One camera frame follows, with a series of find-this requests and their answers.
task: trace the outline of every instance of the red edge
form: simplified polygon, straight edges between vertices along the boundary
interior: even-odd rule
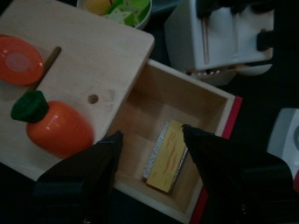
[[[299,194],[299,171],[296,172],[295,177],[294,177],[294,190]]]
[[[230,115],[228,115],[228,122],[227,122],[226,128],[223,130],[223,134],[222,134],[222,136],[224,138],[230,138],[230,135],[231,135],[231,132],[234,129],[234,125],[235,125],[235,122],[238,119],[238,115],[239,115],[242,101],[243,101],[243,99],[239,96],[236,96],[232,107],[231,107]],[[200,197],[198,199],[198,204],[196,204],[196,207],[192,212],[191,224],[200,223],[204,207],[207,205],[207,201],[208,201],[208,193],[207,193],[206,187],[203,187],[200,190]]]

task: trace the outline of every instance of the wooden cutting board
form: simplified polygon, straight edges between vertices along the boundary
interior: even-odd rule
[[[55,0],[13,0],[0,33],[31,43],[44,59],[60,47],[37,89],[48,101],[67,102],[87,117],[101,139],[147,62],[151,34]],[[0,81],[0,162],[36,180],[60,160],[33,145],[25,123],[9,117],[27,89]]]

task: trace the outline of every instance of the wooden toy food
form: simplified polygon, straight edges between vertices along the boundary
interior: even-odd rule
[[[107,14],[108,8],[111,7],[112,3],[112,0],[87,0],[85,7],[88,11],[103,16]]]
[[[108,18],[120,24],[135,26],[135,15],[131,11],[121,11],[119,8],[115,8],[104,18]]]
[[[23,95],[11,117],[28,122],[28,137],[59,158],[69,157],[93,144],[93,130],[84,117],[67,103],[47,102],[41,91]]]
[[[43,57],[24,40],[0,34],[0,79],[17,86],[43,77]]]
[[[107,14],[113,13],[115,9],[125,12],[132,12],[135,19],[133,26],[137,26],[145,19],[149,8],[151,0],[116,0],[108,8]]]

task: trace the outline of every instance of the yellow butter block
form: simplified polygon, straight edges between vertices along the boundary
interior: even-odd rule
[[[111,7],[113,1],[111,0],[87,0],[85,7],[88,11],[103,16],[108,12],[108,8]]]
[[[183,124],[180,122],[171,121],[163,139],[161,149],[153,162],[153,168],[145,181],[148,185],[167,193],[173,185],[176,170],[186,150],[181,126]]]

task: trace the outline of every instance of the wooden tray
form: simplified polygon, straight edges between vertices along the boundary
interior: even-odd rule
[[[222,136],[234,101],[234,95],[148,60],[108,131],[121,130],[125,141],[116,189],[183,223],[190,223],[202,192],[191,156],[187,154],[171,193],[145,184],[145,163],[165,122],[173,119]]]

